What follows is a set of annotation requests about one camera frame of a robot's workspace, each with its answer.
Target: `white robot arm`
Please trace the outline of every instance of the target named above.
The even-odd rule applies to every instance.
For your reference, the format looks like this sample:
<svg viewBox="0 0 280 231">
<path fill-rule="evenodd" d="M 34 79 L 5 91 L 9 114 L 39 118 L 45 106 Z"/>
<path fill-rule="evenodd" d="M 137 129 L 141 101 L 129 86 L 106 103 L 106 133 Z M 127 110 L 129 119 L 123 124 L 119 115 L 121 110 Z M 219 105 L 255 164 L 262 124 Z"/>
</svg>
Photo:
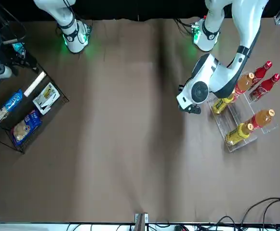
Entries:
<svg viewBox="0 0 280 231">
<path fill-rule="evenodd" d="M 240 45 L 233 61 L 225 67 L 211 54 L 200 57 L 191 78 L 176 97 L 180 109 L 200 113 L 197 104 L 204 102 L 209 92 L 226 98 L 233 91 L 260 31 L 260 21 L 268 0 L 205 0 L 209 9 L 206 19 L 198 22 L 200 37 L 195 44 L 203 51 L 213 48 L 224 19 L 223 8 L 232 3 L 232 17 L 240 35 Z"/>
<path fill-rule="evenodd" d="M 75 15 L 69 9 L 76 0 L 34 0 L 34 2 L 57 21 L 64 33 L 66 45 L 72 53 L 83 50 L 88 44 L 90 28 L 80 20 L 76 20 Z"/>
</svg>

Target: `yellow bottle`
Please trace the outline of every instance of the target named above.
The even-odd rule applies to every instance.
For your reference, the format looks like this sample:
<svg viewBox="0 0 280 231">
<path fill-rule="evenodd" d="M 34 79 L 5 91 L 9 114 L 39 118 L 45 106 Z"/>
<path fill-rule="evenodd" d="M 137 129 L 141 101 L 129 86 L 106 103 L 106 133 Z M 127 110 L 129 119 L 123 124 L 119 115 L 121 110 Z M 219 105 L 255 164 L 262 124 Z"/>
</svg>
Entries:
<svg viewBox="0 0 280 231">
<path fill-rule="evenodd" d="M 226 143 L 228 145 L 235 145 L 239 141 L 248 138 L 252 130 L 253 130 L 252 124 L 241 123 L 237 128 L 235 128 L 233 131 L 230 131 L 226 135 Z"/>
<path fill-rule="evenodd" d="M 235 93 L 235 90 L 232 91 L 232 93 L 230 94 L 229 97 L 227 98 L 224 98 L 224 99 L 218 99 L 214 104 L 213 104 L 213 112 L 215 114 L 220 114 L 224 109 L 225 107 L 233 101 L 234 99 L 234 93 Z"/>
</svg>

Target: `clear acrylic stand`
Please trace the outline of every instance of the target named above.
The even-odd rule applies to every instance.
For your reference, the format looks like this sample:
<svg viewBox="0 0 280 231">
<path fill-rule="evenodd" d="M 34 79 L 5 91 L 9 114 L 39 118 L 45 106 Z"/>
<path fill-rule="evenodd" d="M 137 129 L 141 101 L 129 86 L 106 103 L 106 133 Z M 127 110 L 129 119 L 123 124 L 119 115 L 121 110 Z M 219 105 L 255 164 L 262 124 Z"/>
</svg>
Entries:
<svg viewBox="0 0 280 231">
<path fill-rule="evenodd" d="M 234 130 L 240 123 L 244 123 L 248 119 L 250 119 L 255 113 L 262 109 L 269 109 L 263 105 L 261 100 L 257 102 L 251 102 L 249 99 L 249 91 L 245 94 L 242 94 L 235 103 L 230 103 L 227 107 L 221 112 L 221 114 L 217 115 L 213 112 L 212 107 L 213 104 L 218 100 L 215 95 L 210 94 L 207 103 L 211 109 L 211 113 L 213 114 L 217 126 L 221 132 L 223 140 L 226 139 L 226 135 L 228 132 Z M 253 142 L 257 139 L 259 135 L 266 134 L 275 128 L 278 127 L 278 124 L 273 119 L 270 124 L 261 129 L 256 129 L 247 139 L 244 139 L 238 142 L 235 145 L 226 145 L 229 152 L 233 152 L 236 149 L 239 149 L 245 146 L 248 143 Z"/>
<path fill-rule="evenodd" d="M 249 94 L 252 92 L 252 90 L 245 92 L 244 95 L 252 109 L 253 114 L 258 113 L 262 109 L 267 109 L 267 110 L 271 109 L 270 105 L 268 105 L 265 101 L 265 99 L 266 99 L 265 96 L 263 96 L 263 98 L 259 99 L 256 102 L 252 102 L 249 97 Z M 261 131 L 263 134 L 266 134 L 266 133 L 269 133 L 272 130 L 276 129 L 277 127 L 278 127 L 278 124 L 277 124 L 275 118 L 273 118 L 269 124 L 267 124 L 265 127 L 261 128 Z"/>
</svg>

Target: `black background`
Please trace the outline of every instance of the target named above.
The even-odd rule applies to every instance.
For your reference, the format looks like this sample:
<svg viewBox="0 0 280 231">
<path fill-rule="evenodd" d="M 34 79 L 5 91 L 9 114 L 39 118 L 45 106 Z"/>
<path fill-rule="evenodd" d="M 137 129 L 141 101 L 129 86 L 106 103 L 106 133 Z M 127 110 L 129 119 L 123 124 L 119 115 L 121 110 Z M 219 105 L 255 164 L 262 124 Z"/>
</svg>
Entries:
<svg viewBox="0 0 280 231">
<path fill-rule="evenodd" d="M 33 0 L 0 3 L 20 21 L 50 21 L 53 18 L 40 10 Z M 203 17 L 207 13 L 204 0 L 77 0 L 72 6 L 83 19 L 130 19 Z M 270 0 L 262 17 L 273 17 L 280 9 L 280 0 Z M 231 17 L 230 6 L 226 17 Z"/>
</svg>

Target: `orange juice bottle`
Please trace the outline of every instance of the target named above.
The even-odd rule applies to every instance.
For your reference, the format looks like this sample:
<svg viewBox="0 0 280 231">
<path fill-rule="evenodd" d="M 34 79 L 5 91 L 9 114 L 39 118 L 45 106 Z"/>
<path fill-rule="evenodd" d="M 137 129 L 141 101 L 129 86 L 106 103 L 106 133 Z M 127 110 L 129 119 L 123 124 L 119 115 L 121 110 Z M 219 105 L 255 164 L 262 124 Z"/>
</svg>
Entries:
<svg viewBox="0 0 280 231">
<path fill-rule="evenodd" d="M 236 101 L 239 95 L 243 94 L 246 90 L 250 88 L 253 79 L 254 79 L 254 73 L 252 72 L 240 77 L 240 79 L 237 81 L 237 84 L 235 85 L 234 88 L 235 93 L 234 93 L 234 99 L 232 100 L 232 103 Z"/>
<path fill-rule="evenodd" d="M 235 93 L 235 90 L 232 91 L 232 93 L 230 94 L 229 97 L 227 98 L 224 98 L 224 99 L 218 99 L 214 104 L 213 104 L 213 112 L 215 114 L 220 114 L 224 109 L 225 107 L 233 101 L 234 99 L 234 93 Z"/>
<path fill-rule="evenodd" d="M 250 136 L 250 133 L 253 130 L 252 124 L 239 124 L 237 128 L 235 128 L 233 131 L 230 131 L 226 135 L 226 143 L 228 145 L 235 145 L 239 141 L 246 139 Z"/>
<path fill-rule="evenodd" d="M 262 128 L 265 125 L 271 122 L 271 119 L 274 117 L 275 111 L 273 109 L 261 110 L 255 115 L 253 115 L 245 124 L 252 124 L 254 129 Z"/>
</svg>

